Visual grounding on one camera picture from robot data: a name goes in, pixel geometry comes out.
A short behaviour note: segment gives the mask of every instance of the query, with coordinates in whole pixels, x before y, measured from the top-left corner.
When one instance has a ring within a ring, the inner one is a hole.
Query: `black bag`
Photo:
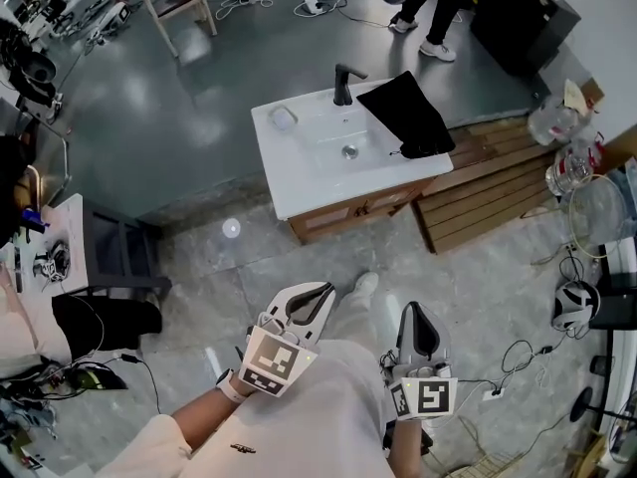
[[[409,71],[357,99],[403,142],[400,153],[409,159],[456,148],[442,117]]]
[[[0,136],[0,247],[20,226],[20,209],[13,188],[33,162],[30,148],[16,136]]]

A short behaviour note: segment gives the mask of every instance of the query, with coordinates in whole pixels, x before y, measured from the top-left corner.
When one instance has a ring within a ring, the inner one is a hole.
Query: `wooden cabinet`
[[[434,180],[435,177],[401,184],[375,193],[344,200],[290,218],[293,231],[302,243],[331,232],[358,225],[366,219],[393,215]]]

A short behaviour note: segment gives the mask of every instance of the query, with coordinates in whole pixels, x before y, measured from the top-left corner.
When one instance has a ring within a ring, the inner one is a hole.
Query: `white pants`
[[[369,297],[359,291],[347,294],[338,307],[332,309],[321,338],[356,342],[379,358],[376,328],[369,316],[370,302]]]

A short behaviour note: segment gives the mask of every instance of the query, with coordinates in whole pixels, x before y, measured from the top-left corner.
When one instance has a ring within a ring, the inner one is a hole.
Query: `black stand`
[[[602,409],[601,407],[592,407],[590,405],[590,400],[593,396],[593,388],[586,387],[582,393],[579,394],[579,397],[575,401],[573,405],[573,409],[570,410],[570,420],[572,422],[577,421],[584,415],[584,412],[587,410],[597,412],[599,414],[605,414],[607,416],[612,416],[617,419],[623,419],[625,421],[632,421],[633,423],[637,423],[637,418],[633,416],[625,416],[624,414],[617,414],[616,412],[612,412],[610,410]]]

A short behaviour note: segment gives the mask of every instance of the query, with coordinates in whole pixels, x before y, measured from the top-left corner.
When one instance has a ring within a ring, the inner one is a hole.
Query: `black faucet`
[[[347,85],[347,79],[349,78],[349,73],[352,73],[355,76],[358,76],[362,80],[367,78],[366,73],[362,73],[361,71],[351,68],[350,66],[346,66],[345,64],[336,64],[336,83],[334,85],[334,104],[338,107],[342,107],[343,105],[349,106],[351,105],[351,94],[349,93],[349,86]]]

